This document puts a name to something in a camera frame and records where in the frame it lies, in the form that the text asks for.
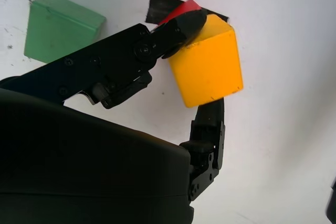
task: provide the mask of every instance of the red block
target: red block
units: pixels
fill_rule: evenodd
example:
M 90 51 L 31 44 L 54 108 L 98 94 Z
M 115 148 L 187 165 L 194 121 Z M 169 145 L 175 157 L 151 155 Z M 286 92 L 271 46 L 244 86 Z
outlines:
M 190 12 L 192 10 L 200 10 L 202 9 L 195 1 L 193 0 L 187 0 L 183 4 L 181 4 L 178 8 L 176 8 L 174 11 L 172 11 L 164 20 L 162 20 L 159 25 L 163 23 L 167 23 L 172 18 L 177 17 L 178 15 L 181 15 L 186 12 Z

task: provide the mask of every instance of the black object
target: black object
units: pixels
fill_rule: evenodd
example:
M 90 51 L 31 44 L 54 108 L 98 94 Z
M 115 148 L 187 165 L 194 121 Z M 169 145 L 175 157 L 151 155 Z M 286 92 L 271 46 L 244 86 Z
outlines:
M 332 193 L 329 199 L 328 207 L 327 207 L 327 217 L 331 221 L 332 224 L 336 224 L 336 180 L 332 186 Z
M 156 59 L 202 28 L 202 12 L 186 15 L 0 83 L 0 223 L 192 222 L 190 202 L 222 166 L 223 99 L 198 107 L 181 146 L 62 106 L 82 92 L 110 108 L 145 88 Z
M 62 104 L 82 93 L 110 109 L 147 87 L 159 57 L 177 52 L 206 22 L 201 10 L 185 13 L 150 33 L 137 24 L 84 49 L 12 78 L 0 87 Z
M 163 21 L 168 14 L 174 11 L 177 7 L 179 7 L 184 1 L 182 0 L 150 0 L 149 1 L 149 8 L 146 16 L 146 23 L 151 24 L 159 24 Z M 224 20 L 225 22 L 228 21 L 228 17 L 213 12 L 212 10 L 203 8 L 207 14 L 216 14 L 219 18 Z

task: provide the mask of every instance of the screw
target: screw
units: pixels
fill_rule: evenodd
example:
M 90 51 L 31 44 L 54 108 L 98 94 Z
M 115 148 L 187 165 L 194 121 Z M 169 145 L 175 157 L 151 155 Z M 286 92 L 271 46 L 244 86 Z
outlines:
M 92 64 L 94 64 L 94 65 L 99 65 L 99 64 L 100 64 L 100 58 L 97 57 L 97 56 L 92 56 L 92 57 L 90 58 L 90 62 L 91 62 Z
M 68 89 L 66 87 L 60 87 L 58 89 L 58 93 L 61 95 L 61 96 L 66 96 L 68 94 Z
M 138 52 L 143 55 L 143 56 L 148 56 L 151 54 L 151 51 L 147 45 L 142 45 L 139 49 Z
M 194 189 L 195 189 L 195 186 L 192 185 L 191 188 L 190 188 L 190 195 L 193 197 L 194 196 Z
M 64 59 L 64 64 L 66 66 L 72 66 L 74 64 L 74 61 L 71 58 L 65 58 Z

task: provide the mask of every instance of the metal bracket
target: metal bracket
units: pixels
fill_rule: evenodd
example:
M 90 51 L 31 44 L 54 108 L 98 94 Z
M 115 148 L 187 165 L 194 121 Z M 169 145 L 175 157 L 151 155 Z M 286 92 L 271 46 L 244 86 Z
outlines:
M 224 137 L 224 99 L 199 106 L 192 121 L 190 140 L 180 144 L 191 156 L 190 201 L 195 200 L 219 174 Z

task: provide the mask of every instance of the bolt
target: bolt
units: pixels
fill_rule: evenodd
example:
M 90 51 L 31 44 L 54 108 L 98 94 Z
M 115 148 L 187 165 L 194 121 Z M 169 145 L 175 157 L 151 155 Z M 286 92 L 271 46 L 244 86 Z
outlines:
M 72 66 L 74 64 L 74 61 L 71 58 L 65 58 L 64 59 L 64 64 L 66 66 Z
M 58 93 L 61 95 L 61 96 L 66 96 L 68 94 L 68 89 L 66 87 L 60 87 L 58 89 Z

